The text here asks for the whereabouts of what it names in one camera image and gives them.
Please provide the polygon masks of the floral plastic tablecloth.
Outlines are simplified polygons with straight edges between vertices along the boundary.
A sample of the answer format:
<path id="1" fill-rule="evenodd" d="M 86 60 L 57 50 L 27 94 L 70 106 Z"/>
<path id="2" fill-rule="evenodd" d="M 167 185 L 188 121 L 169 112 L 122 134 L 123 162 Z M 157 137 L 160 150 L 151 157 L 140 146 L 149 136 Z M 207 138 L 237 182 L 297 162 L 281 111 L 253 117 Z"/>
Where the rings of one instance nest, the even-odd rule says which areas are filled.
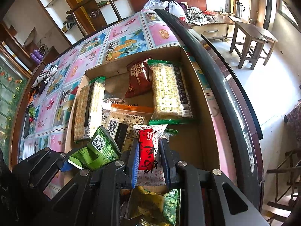
<path id="1" fill-rule="evenodd" d="M 22 161 L 46 146 L 63 149 L 74 93 L 86 70 L 135 53 L 183 45 L 160 11 L 144 9 L 77 42 L 47 64 L 59 69 L 29 104 L 35 116 L 25 139 L 21 128 L 16 159 Z"/>

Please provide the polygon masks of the green yellow snack packet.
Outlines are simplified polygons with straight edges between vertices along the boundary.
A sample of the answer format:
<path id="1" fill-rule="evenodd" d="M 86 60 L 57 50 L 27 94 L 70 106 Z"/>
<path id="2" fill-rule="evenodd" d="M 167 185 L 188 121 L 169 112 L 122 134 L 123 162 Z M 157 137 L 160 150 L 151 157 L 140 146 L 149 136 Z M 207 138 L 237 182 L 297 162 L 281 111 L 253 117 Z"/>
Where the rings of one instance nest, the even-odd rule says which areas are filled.
<path id="1" fill-rule="evenodd" d="M 164 194 L 162 217 L 165 223 L 176 225 L 181 202 L 181 190 L 173 189 Z"/>

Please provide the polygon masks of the dark red snack bag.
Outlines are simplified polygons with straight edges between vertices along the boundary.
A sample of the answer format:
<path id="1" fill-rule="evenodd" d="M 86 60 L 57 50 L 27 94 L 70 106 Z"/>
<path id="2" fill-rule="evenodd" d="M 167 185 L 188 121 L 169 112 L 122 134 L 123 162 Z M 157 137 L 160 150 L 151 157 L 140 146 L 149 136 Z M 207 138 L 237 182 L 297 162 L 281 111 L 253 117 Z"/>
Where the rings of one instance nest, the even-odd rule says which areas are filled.
<path id="1" fill-rule="evenodd" d="M 150 68 L 147 64 L 149 59 L 151 58 L 139 58 L 127 65 L 129 83 L 125 98 L 142 95 L 152 89 L 149 76 Z"/>

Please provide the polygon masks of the clear green edge snack packet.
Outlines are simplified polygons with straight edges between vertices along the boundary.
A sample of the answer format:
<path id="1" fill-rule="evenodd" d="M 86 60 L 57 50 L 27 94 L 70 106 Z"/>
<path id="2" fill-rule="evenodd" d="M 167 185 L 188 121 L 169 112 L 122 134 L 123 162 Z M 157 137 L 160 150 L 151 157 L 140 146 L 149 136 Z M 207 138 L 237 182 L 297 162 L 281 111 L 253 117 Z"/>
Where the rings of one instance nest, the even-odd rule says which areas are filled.
<path id="1" fill-rule="evenodd" d="M 166 128 L 163 132 L 162 137 L 168 139 L 168 138 L 170 138 L 172 136 L 175 136 L 177 134 L 178 134 L 178 130 Z"/>

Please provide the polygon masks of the white plastic bag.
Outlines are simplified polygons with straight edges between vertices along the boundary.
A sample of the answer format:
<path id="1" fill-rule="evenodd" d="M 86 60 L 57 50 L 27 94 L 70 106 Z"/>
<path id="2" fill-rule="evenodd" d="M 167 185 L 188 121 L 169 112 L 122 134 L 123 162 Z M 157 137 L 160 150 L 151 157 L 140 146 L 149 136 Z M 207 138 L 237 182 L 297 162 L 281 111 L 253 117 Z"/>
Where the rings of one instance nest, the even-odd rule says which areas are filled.
<path id="1" fill-rule="evenodd" d="M 176 16 L 183 22 L 188 22 L 184 9 L 177 1 L 160 1 L 160 0 L 148 0 L 143 6 L 144 10 L 155 10 L 155 9 L 164 9 Z"/>

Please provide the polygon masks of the black smartphone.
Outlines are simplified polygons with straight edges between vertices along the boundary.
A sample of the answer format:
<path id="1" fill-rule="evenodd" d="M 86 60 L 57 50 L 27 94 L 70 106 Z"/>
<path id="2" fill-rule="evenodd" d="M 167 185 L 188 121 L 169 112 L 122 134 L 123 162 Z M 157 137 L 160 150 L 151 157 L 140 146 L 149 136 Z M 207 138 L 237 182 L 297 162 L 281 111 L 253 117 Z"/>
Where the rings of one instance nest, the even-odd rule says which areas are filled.
<path id="1" fill-rule="evenodd" d="M 30 108 L 31 105 L 28 105 L 26 108 L 26 115 L 24 119 L 24 132 L 23 132 L 24 139 L 28 136 L 30 130 L 30 114 L 29 114 Z"/>

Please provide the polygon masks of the green cracker pack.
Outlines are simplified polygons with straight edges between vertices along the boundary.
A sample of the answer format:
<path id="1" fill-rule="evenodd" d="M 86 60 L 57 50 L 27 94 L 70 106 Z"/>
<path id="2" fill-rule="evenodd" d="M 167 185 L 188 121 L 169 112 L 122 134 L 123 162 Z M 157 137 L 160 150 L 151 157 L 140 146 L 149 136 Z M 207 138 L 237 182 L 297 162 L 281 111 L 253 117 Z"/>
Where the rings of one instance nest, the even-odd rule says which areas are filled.
<path id="1" fill-rule="evenodd" d="M 75 112 L 75 142 L 90 140 L 102 124 L 105 80 L 104 76 L 98 76 L 80 90 Z"/>
<path id="2" fill-rule="evenodd" d="M 192 122 L 190 98 L 180 63 L 149 59 L 154 112 L 150 125 Z"/>

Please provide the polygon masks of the white red snack packet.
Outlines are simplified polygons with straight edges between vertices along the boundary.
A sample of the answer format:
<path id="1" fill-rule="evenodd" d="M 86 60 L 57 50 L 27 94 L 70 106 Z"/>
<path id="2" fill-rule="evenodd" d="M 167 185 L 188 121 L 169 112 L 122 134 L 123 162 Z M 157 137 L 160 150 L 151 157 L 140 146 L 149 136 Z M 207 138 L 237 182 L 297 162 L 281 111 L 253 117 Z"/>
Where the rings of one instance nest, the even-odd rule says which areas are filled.
<path id="1" fill-rule="evenodd" d="M 139 125 L 133 127 L 139 142 L 139 166 L 137 186 L 164 186 L 159 140 L 167 125 Z"/>

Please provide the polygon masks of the orange cracker pack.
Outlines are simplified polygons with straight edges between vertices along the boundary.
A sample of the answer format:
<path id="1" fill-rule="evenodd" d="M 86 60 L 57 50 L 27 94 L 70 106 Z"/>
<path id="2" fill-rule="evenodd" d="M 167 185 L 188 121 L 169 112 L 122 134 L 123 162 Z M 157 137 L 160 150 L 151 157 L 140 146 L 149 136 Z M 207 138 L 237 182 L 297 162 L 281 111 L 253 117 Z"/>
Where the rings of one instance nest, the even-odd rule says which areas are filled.
<path id="1" fill-rule="evenodd" d="M 121 152 L 131 149 L 135 138 L 133 127 L 147 125 L 153 115 L 152 107 L 105 103 L 102 125 L 115 140 Z"/>

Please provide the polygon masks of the silver foil snack bag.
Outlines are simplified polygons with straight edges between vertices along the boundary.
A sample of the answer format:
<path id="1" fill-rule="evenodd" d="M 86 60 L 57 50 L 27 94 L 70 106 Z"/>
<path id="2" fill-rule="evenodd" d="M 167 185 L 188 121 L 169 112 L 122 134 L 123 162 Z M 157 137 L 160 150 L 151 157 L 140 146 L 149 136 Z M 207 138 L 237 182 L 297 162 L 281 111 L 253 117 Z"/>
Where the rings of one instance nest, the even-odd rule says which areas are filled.
<path id="1" fill-rule="evenodd" d="M 126 105 L 127 102 L 124 99 L 117 97 L 107 97 L 104 98 L 104 103 L 106 104 L 118 104 L 118 105 Z"/>

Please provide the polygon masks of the patterned scarf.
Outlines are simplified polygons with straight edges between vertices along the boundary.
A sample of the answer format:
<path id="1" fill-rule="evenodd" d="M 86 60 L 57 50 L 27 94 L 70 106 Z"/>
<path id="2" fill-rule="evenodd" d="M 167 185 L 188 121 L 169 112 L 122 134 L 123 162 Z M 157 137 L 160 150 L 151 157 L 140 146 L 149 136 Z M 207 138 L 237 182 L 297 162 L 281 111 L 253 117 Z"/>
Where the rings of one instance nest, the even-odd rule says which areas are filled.
<path id="1" fill-rule="evenodd" d="M 57 65 L 53 65 L 53 66 L 50 65 L 50 66 L 47 66 L 40 73 L 40 75 L 38 75 L 35 82 L 31 86 L 30 92 L 27 96 L 28 104 L 30 104 L 33 101 L 35 95 L 42 94 L 42 92 L 45 89 L 45 86 L 48 84 L 48 82 L 50 81 L 52 76 L 54 76 L 57 73 L 58 69 L 59 69 L 59 67 Z"/>

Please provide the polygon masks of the metal kettle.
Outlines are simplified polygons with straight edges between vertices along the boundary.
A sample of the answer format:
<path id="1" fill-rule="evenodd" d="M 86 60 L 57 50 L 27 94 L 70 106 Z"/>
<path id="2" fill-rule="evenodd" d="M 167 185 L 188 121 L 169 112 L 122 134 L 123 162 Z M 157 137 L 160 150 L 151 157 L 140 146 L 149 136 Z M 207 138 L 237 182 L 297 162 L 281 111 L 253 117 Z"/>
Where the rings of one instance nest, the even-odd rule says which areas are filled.
<path id="1" fill-rule="evenodd" d="M 239 2 L 235 2 L 235 17 L 241 19 L 242 18 L 242 13 L 245 11 L 245 6 Z"/>

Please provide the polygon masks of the small green candy packet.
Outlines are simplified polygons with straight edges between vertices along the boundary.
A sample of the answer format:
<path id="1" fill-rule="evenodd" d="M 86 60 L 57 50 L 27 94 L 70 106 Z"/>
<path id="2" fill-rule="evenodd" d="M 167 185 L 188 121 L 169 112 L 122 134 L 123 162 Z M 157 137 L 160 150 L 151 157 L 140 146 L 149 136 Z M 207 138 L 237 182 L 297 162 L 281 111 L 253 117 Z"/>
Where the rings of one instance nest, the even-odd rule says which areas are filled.
<path id="1" fill-rule="evenodd" d="M 68 163 L 78 169 L 95 171 L 121 157 L 116 142 L 104 126 L 99 126 L 86 146 L 68 158 Z"/>

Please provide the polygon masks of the yellow olive snack packet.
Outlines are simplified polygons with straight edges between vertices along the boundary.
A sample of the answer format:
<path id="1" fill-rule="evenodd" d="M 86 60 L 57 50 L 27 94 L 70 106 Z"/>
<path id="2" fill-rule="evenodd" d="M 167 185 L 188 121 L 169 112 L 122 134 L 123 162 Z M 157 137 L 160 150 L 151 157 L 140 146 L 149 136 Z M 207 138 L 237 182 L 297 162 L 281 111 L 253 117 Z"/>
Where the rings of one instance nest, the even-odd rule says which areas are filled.
<path id="1" fill-rule="evenodd" d="M 131 220 L 144 216 L 153 222 L 165 222 L 163 216 L 164 194 L 152 192 L 143 186 L 132 190 L 125 213 L 125 219 Z"/>

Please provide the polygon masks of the wooden stool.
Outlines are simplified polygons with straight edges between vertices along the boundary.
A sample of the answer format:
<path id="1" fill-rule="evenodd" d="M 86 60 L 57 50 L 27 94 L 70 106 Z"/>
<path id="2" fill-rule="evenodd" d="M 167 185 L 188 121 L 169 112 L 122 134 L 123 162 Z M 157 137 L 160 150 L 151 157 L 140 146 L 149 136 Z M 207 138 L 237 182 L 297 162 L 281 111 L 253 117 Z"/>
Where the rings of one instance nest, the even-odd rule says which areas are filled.
<path id="1" fill-rule="evenodd" d="M 244 34 L 244 42 L 237 41 L 238 31 Z M 245 61 L 248 61 L 251 64 L 251 70 L 254 70 L 259 59 L 264 59 L 263 65 L 267 65 L 277 43 L 277 38 L 267 29 L 235 21 L 229 52 L 232 53 L 235 51 L 238 54 L 240 58 L 239 69 L 242 69 Z"/>

